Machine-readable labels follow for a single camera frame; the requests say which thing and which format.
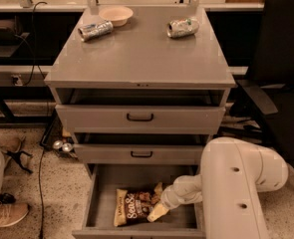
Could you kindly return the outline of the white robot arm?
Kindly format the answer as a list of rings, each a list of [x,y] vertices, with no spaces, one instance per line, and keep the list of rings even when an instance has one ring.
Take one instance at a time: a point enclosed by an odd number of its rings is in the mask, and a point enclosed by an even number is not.
[[[275,150],[232,137],[215,138],[203,149],[199,174],[178,177],[147,220],[201,202],[206,239],[269,239],[258,194],[280,189],[287,179],[287,163]]]

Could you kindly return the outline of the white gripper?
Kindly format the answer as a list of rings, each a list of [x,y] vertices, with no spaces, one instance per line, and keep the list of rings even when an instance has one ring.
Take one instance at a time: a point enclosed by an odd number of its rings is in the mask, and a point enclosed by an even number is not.
[[[147,221],[155,222],[163,217],[168,212],[168,209],[171,210],[180,205],[198,203],[202,199],[201,175],[180,176],[162,192],[160,203],[150,212]]]

